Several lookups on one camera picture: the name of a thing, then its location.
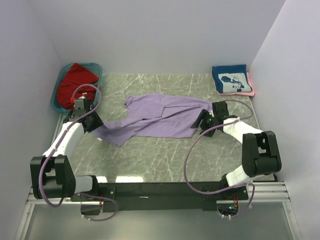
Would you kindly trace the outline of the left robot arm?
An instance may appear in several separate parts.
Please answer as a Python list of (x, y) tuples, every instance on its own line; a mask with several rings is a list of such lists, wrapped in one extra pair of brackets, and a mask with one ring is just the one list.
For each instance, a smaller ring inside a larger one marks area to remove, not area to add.
[(36, 199), (42, 199), (42, 193), (48, 199), (69, 198), (76, 192), (82, 192), (88, 201), (99, 197), (100, 188), (94, 185), (92, 176), (81, 176), (80, 183), (77, 183), (78, 178), (74, 175), (69, 157), (85, 133), (102, 125), (103, 121), (95, 111), (81, 119), (77, 119), (74, 111), (66, 116), (50, 148), (30, 161), (32, 190)]

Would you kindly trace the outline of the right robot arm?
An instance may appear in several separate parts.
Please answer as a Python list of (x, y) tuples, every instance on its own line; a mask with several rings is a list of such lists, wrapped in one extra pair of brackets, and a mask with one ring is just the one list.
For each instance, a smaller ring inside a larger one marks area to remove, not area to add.
[(203, 109), (192, 129), (200, 127), (201, 134), (195, 140), (198, 142), (207, 133), (215, 130), (228, 134), (242, 144), (241, 165), (225, 175), (219, 190), (200, 191), (195, 189), (187, 179), (187, 161), (184, 160), (183, 174), (186, 184), (194, 192), (202, 195), (220, 194), (222, 198), (230, 200), (237, 194), (237, 188), (249, 184), (253, 179), (263, 175), (272, 175), (282, 168), (282, 162), (277, 138), (272, 131), (256, 129), (235, 115), (227, 115), (227, 111), (215, 112), (214, 115)]

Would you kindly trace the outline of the lilac purple t-shirt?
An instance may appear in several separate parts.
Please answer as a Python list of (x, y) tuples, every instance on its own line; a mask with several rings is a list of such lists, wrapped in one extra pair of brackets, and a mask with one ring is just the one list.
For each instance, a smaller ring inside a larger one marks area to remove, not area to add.
[(191, 138), (196, 132), (191, 126), (201, 111), (212, 110), (212, 103), (207, 100), (160, 93), (128, 95), (124, 106), (126, 118), (107, 121), (92, 134), (116, 147), (121, 147), (134, 136)]

